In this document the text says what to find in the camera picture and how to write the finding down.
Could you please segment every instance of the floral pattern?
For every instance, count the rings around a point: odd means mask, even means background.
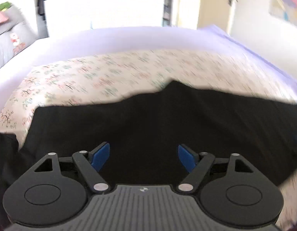
[[[0,132],[24,143],[34,110],[48,105],[114,102],[161,90],[170,80],[186,85],[297,102],[291,88],[245,55],[225,56],[185,50],[97,55],[34,67],[0,114]],[[277,222],[286,229],[297,220],[297,172],[280,190],[285,205]]]

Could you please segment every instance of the green object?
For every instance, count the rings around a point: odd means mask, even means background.
[[[10,2],[4,2],[0,4],[0,11],[4,10],[5,8],[9,8],[12,4]]]

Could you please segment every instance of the gray pillow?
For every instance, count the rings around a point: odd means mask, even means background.
[[[35,41],[35,35],[24,22],[0,34],[0,68]]]
[[[10,8],[2,12],[5,16],[7,16],[9,19],[8,21],[0,24],[0,35],[4,32],[10,30],[12,27],[14,27],[16,24],[23,22],[24,18],[21,15],[21,12],[15,5],[12,5]]]

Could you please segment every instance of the black garment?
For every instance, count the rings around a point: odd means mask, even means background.
[[[295,135],[297,105],[171,82],[117,103],[38,108],[3,177],[10,184],[49,152],[66,157],[108,141],[100,174],[110,185],[176,185],[186,176],[177,156],[185,143],[216,157],[240,153],[279,185],[297,168]]]

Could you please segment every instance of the gray ribbed panel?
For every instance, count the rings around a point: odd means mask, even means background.
[[[207,217],[193,197],[174,193],[170,186],[119,185],[111,194],[95,195],[73,220],[51,228],[14,224],[8,231],[237,231]],[[274,226],[257,231],[277,231]]]

